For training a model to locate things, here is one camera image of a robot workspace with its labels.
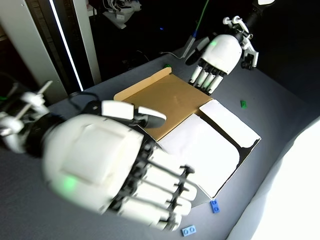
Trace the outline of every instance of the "brown cardboard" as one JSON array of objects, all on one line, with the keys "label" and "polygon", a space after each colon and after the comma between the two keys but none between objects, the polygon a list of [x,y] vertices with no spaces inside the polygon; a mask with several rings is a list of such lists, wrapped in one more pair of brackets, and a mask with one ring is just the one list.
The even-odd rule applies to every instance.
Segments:
[{"label": "brown cardboard", "polygon": [[170,73],[170,67],[164,68],[114,96],[114,100],[154,109],[167,116],[162,127],[145,129],[156,141],[212,99]]}]

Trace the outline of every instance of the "light blue lego brick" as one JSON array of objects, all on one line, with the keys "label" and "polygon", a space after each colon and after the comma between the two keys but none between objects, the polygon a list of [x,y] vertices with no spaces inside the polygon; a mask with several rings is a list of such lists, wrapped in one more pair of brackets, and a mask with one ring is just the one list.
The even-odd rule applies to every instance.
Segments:
[{"label": "light blue lego brick", "polygon": [[197,232],[195,225],[188,226],[184,229],[181,229],[181,231],[184,237],[189,236],[191,234],[195,234]]},{"label": "light blue lego brick", "polygon": [[210,205],[211,205],[211,208],[212,208],[212,212],[213,212],[214,214],[220,212],[220,208],[219,208],[219,205],[218,205],[217,200],[212,200],[212,201],[210,202]]}]

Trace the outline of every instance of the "white paper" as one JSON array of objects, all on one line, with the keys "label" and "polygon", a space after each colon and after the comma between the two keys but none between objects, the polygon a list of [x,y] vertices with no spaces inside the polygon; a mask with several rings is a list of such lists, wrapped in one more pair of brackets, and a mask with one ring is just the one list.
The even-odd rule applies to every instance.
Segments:
[{"label": "white paper", "polygon": [[250,148],[256,140],[260,139],[255,131],[217,100],[207,102],[200,107],[200,110],[243,148]]},{"label": "white paper", "polygon": [[193,167],[191,180],[213,197],[239,163],[238,150],[195,114],[163,137],[159,144]]}]

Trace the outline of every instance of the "dark table surface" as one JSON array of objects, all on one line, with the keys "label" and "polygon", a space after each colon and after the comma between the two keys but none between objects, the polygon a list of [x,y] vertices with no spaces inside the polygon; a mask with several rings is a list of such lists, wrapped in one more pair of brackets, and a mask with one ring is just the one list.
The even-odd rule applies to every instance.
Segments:
[{"label": "dark table surface", "polygon": [[[188,81],[195,66],[164,55],[133,70],[102,82],[87,91],[102,100],[172,65],[172,72]],[[307,106],[271,78],[239,65],[227,76],[213,96],[256,131],[261,142],[217,196],[220,212],[213,214],[208,203],[194,207],[180,229],[195,225],[188,239],[225,239],[257,191],[286,142],[297,132]],[[74,99],[84,106],[88,96]],[[240,101],[245,100],[247,109]],[[71,118],[77,111],[67,100],[50,107]],[[68,203],[46,189],[41,160],[0,148],[0,239],[2,240],[175,240],[181,231],[159,231],[106,212],[102,216]]]}]

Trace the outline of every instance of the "green cable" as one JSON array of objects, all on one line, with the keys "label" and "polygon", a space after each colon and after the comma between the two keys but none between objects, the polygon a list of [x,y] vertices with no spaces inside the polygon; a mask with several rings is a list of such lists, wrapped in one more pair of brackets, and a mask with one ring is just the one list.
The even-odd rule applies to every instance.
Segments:
[{"label": "green cable", "polygon": [[206,8],[207,8],[207,6],[208,6],[208,3],[209,3],[209,0],[206,0],[206,3],[205,3],[205,5],[204,5],[204,8],[203,8],[202,13],[201,13],[200,20],[199,20],[199,22],[198,22],[198,25],[196,26],[195,32],[197,32],[198,29],[199,29],[199,27],[200,27],[200,24],[201,24],[202,18],[204,17]]}]

